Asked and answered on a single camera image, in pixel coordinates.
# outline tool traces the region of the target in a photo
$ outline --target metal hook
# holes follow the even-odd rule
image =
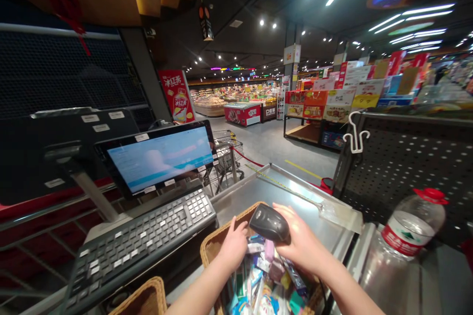
[[[353,126],[353,134],[347,133],[343,136],[343,140],[345,142],[346,142],[347,137],[348,136],[350,137],[350,149],[351,149],[352,154],[358,154],[358,153],[363,152],[363,133],[366,133],[367,139],[370,137],[370,132],[368,132],[367,130],[363,130],[359,134],[360,140],[358,141],[358,135],[356,133],[356,124],[354,124],[353,121],[351,120],[351,116],[353,116],[355,113],[360,114],[360,112],[355,111],[355,112],[350,113],[350,115],[348,116],[348,121]]]

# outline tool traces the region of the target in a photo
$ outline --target red rope barrier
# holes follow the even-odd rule
[[[259,167],[263,167],[264,165],[261,165],[257,162],[254,162],[253,160],[250,160],[249,158],[247,158],[245,155],[243,155],[242,153],[240,153],[237,149],[235,149],[234,147],[231,147],[232,150],[235,150],[242,158],[245,158],[247,159],[250,163],[253,163],[255,164],[256,166],[259,166]]]

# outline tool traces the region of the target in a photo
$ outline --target gray floor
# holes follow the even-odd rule
[[[316,185],[320,185],[318,178],[287,163],[286,160],[320,177],[332,178],[334,176],[338,154],[302,142],[285,139],[283,137],[283,121],[272,120],[244,128],[227,122],[225,117],[207,118],[197,114],[196,118],[199,121],[208,119],[212,131],[231,130],[235,133],[236,139],[243,143],[244,154],[255,162],[263,165],[269,162],[274,163]],[[286,129],[293,129],[300,124],[301,120],[289,119]],[[242,159],[240,163],[244,165],[248,162]]]

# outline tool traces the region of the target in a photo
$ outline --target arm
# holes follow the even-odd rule
[[[291,231],[291,244],[276,246],[280,255],[322,279],[330,288],[343,315],[384,315],[294,209],[275,203],[273,207],[284,216]]]
[[[236,217],[233,217],[218,255],[172,304],[166,315],[188,314],[190,309],[195,315],[209,314],[228,278],[240,265],[246,253],[247,222],[242,222],[235,230],[235,221]]]

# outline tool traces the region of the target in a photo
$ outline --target display rack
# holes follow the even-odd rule
[[[473,221],[473,122],[364,112],[357,131],[370,132],[362,153],[346,144],[335,172],[334,197],[385,224],[413,188],[445,193],[446,220],[437,237],[460,250]]]

